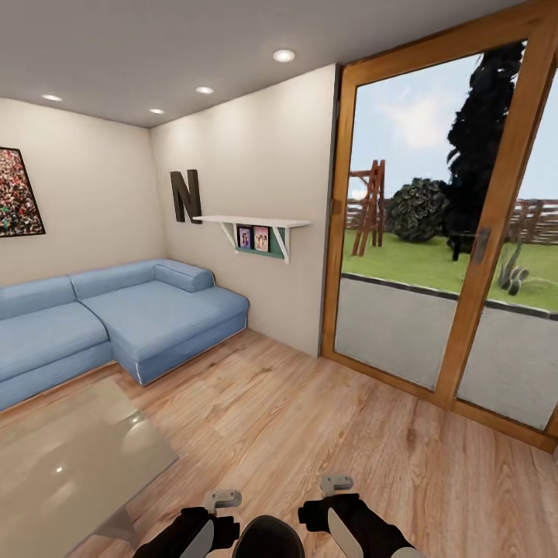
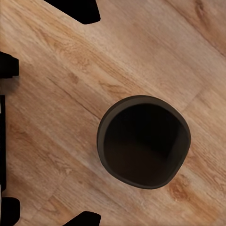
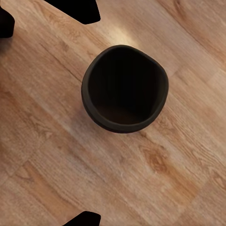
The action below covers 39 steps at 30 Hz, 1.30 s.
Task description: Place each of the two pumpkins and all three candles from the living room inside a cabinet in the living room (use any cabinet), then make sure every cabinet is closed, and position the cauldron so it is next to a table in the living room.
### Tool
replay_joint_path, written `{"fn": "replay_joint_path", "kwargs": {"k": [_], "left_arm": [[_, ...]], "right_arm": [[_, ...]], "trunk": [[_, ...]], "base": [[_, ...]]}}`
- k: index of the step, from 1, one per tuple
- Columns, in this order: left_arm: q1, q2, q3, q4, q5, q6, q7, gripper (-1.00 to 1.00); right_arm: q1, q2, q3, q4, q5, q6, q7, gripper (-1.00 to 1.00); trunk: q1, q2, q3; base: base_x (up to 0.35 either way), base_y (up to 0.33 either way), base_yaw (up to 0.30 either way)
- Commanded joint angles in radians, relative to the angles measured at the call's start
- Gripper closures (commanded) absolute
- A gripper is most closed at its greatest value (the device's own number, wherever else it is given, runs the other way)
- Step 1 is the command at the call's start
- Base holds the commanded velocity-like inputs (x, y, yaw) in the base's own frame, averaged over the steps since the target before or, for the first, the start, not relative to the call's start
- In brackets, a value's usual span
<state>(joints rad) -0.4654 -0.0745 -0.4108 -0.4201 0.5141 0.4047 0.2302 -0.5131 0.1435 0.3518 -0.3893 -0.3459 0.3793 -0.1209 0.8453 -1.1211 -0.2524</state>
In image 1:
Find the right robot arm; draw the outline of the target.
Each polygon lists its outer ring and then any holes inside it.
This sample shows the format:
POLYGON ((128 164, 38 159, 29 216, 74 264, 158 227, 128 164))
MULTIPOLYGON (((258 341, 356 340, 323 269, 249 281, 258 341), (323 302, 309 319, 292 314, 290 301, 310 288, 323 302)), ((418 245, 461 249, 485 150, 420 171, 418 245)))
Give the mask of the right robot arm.
POLYGON ((346 474, 320 475, 321 500, 306 501, 298 520, 309 532, 332 535, 346 558, 426 558, 401 530, 389 525, 359 499, 358 493, 335 494, 353 487, 346 474))

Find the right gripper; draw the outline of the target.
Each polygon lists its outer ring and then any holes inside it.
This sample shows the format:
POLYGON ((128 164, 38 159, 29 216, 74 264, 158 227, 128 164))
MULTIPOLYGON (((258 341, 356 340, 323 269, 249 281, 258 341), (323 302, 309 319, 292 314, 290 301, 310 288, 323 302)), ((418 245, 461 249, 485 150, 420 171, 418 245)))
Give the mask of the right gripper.
POLYGON ((309 532, 326 531, 331 534, 325 521, 326 506, 331 500, 331 498, 323 498, 323 500, 306 501, 302 508, 298 508, 299 522, 306 524, 309 532))

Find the cauldron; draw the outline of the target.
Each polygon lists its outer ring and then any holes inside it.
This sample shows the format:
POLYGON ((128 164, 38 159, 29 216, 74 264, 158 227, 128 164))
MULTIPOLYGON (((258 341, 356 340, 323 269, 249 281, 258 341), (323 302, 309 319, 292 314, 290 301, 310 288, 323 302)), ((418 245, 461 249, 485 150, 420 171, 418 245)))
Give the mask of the cauldron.
POLYGON ((236 540, 232 558, 305 558, 300 536, 283 520, 258 515, 236 540))

